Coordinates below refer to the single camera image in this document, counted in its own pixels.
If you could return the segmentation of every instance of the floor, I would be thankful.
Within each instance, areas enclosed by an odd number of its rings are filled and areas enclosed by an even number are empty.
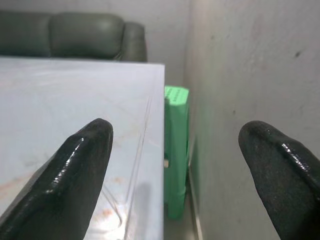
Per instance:
[[[164,207],[164,240],[196,240],[190,198],[187,194],[184,214],[180,220],[169,219],[166,213],[167,208]]]

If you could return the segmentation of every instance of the dark green leather sofa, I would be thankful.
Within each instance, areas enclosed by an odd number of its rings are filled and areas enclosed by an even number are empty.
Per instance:
[[[104,13],[0,10],[0,55],[146,62],[144,27]]]

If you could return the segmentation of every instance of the concrete wall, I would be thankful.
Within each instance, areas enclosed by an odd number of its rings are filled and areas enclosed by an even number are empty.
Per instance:
[[[165,63],[166,84],[183,83],[189,0],[0,0],[0,9],[108,12],[142,23],[149,62]]]
[[[204,239],[279,239],[238,134],[262,120],[320,157],[319,13],[319,0],[192,0],[186,84]]]

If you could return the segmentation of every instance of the green plastic stool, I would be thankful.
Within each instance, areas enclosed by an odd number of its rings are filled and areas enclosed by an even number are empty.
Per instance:
[[[164,109],[164,202],[168,217],[183,215],[188,169],[189,90],[165,86]]]

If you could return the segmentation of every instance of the white tabletop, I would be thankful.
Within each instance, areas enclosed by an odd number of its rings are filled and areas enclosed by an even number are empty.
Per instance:
[[[0,57],[0,214],[66,138],[113,125],[85,240],[163,239],[164,66]]]

